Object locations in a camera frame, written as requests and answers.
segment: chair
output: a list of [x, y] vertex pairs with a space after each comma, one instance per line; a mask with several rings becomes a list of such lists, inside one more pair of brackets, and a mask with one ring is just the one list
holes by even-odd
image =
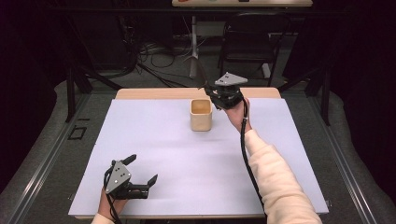
[[283, 14], [243, 12], [231, 16], [224, 25], [218, 67], [223, 76], [227, 63], [271, 63], [271, 86], [281, 40], [290, 27], [290, 19]]

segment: sleeve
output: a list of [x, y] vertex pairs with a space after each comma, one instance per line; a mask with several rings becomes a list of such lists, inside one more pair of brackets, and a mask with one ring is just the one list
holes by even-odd
[[114, 222], [97, 213], [93, 218], [92, 224], [114, 224]]
[[321, 223], [312, 203], [276, 148], [265, 143], [255, 130], [245, 133], [245, 145], [268, 224]]

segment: human hand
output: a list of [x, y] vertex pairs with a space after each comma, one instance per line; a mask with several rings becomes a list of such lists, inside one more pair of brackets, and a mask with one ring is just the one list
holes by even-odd
[[[245, 98], [245, 101], [247, 102], [247, 112], [250, 109], [250, 102], [248, 98]], [[241, 133], [242, 130], [242, 120], [244, 118], [244, 112], [245, 112], [245, 105], [244, 102], [241, 101], [239, 104], [234, 106], [233, 108], [230, 109], [225, 109], [224, 112], [227, 114], [228, 119], [230, 120], [231, 124], [236, 128], [238, 132]], [[250, 131], [252, 129], [250, 125], [249, 119], [247, 119], [247, 124], [245, 128], [245, 133]]]
[[[113, 206], [116, 209], [117, 215], [120, 214], [120, 212], [122, 211], [122, 209], [124, 208], [124, 206], [127, 202], [128, 202], [128, 200], [115, 200], [114, 201]], [[110, 204], [108, 203], [105, 189], [103, 189], [103, 188], [102, 188], [102, 192], [100, 195], [98, 214], [106, 217], [109, 220], [115, 221], [114, 218], [111, 216]]]

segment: white paper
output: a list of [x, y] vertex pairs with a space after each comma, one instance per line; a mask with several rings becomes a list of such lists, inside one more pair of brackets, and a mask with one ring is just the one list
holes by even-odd
[[[249, 99], [250, 119], [274, 144], [312, 201], [328, 213], [300, 136], [283, 99]], [[245, 167], [238, 131], [213, 107], [209, 132], [190, 128], [191, 100], [113, 100], [69, 211], [92, 217], [104, 173], [112, 160], [132, 154], [131, 182], [146, 184], [158, 174], [148, 199], [131, 200], [128, 217], [257, 216], [262, 207]]]

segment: table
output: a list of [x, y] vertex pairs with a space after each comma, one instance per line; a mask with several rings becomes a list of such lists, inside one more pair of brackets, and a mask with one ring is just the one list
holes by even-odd
[[[262, 127], [267, 126], [264, 137], [275, 141], [281, 153], [292, 146], [291, 154], [284, 154], [285, 160], [293, 171], [302, 169], [296, 176], [304, 191], [318, 213], [327, 213], [289, 109], [277, 89], [241, 88], [241, 92], [256, 108], [250, 111], [258, 126], [256, 130], [262, 133]], [[195, 88], [120, 90], [107, 112], [69, 215], [92, 218], [99, 202], [98, 190], [93, 189], [103, 184], [103, 174], [111, 160], [136, 154], [136, 161], [127, 167], [131, 182], [144, 184], [152, 176], [159, 176], [148, 199], [129, 201], [121, 217], [262, 217], [240, 152], [239, 134], [225, 113], [214, 110], [209, 132], [190, 130], [190, 99], [206, 97], [204, 90]], [[279, 140], [280, 133], [289, 141]], [[298, 151], [300, 159], [294, 155]]]
[[[238, 0], [188, 0], [180, 2], [172, 0], [174, 7], [311, 7], [311, 0], [250, 0], [249, 2], [239, 2]], [[191, 51], [192, 57], [198, 58], [197, 48], [197, 20], [192, 16], [191, 21]], [[264, 64], [262, 71], [265, 77], [269, 77], [268, 64]], [[195, 77], [196, 68], [191, 66], [190, 76]]]

